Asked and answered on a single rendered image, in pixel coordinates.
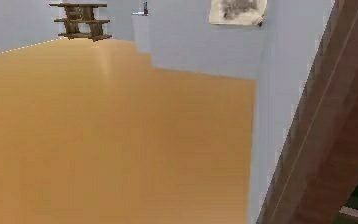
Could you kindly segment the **dark wooden shelf unit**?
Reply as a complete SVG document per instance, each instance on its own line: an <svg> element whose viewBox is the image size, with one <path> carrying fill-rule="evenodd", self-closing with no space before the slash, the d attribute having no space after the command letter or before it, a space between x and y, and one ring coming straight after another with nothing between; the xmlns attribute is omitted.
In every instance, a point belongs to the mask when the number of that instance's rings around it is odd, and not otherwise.
<svg viewBox="0 0 358 224"><path fill-rule="evenodd" d="M63 23L64 33L60 37L68 39L90 39L93 42L110 39L111 35L106 34L103 25L109 23L108 19L96 19L94 10L106 8L103 3L50 3L51 7L63 8L66 17L55 19L56 23Z"/></svg>

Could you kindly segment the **cream picture with grey blot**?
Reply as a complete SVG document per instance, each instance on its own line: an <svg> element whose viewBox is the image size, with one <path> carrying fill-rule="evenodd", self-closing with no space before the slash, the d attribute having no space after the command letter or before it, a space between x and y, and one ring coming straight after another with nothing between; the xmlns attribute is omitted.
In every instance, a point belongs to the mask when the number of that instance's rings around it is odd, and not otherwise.
<svg viewBox="0 0 358 224"><path fill-rule="evenodd" d="M261 26L268 0L211 0L212 25Z"/></svg>

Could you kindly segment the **pale blue room door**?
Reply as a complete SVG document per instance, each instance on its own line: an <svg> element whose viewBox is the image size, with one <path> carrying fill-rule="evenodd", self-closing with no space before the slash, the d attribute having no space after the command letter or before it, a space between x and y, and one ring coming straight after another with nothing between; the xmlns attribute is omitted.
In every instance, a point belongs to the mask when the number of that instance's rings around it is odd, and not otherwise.
<svg viewBox="0 0 358 224"><path fill-rule="evenodd" d="M133 28L134 28L134 40L136 48L140 53L149 53L151 51L150 42L150 29L149 29L149 17L137 16L131 14Z"/></svg>

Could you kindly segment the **brown wooden room door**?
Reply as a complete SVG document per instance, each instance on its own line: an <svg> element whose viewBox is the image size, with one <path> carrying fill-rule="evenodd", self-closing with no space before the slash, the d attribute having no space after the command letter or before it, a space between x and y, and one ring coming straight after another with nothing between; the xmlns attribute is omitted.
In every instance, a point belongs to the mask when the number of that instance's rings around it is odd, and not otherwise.
<svg viewBox="0 0 358 224"><path fill-rule="evenodd" d="M255 224L332 224L358 185L358 0L334 0Z"/></svg>

